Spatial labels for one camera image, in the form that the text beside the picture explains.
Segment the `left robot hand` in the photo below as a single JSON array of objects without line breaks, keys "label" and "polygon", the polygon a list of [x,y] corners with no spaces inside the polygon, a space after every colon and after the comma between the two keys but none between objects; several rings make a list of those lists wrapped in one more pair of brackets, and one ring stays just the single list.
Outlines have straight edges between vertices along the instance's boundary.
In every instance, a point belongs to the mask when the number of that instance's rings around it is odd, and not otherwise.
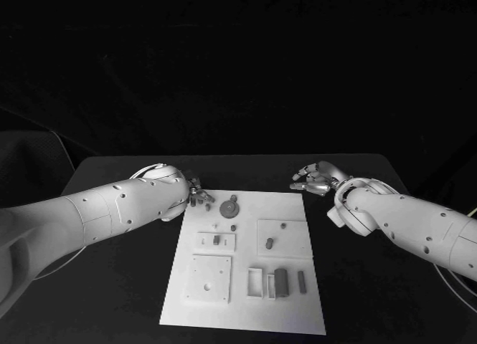
[{"label": "left robot hand", "polygon": [[215,199],[204,190],[198,176],[191,171],[188,171],[184,176],[188,182],[189,207],[197,207],[198,204],[212,204]]}]

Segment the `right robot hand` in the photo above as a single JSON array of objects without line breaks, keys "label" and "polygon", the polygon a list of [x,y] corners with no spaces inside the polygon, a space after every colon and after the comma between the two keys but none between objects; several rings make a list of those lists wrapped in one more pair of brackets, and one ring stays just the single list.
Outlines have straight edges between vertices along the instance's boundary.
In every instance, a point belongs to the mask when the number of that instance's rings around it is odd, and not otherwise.
[{"label": "right robot hand", "polygon": [[324,196],[331,190],[337,190],[348,179],[350,175],[334,164],[319,161],[293,174],[289,189]]}]

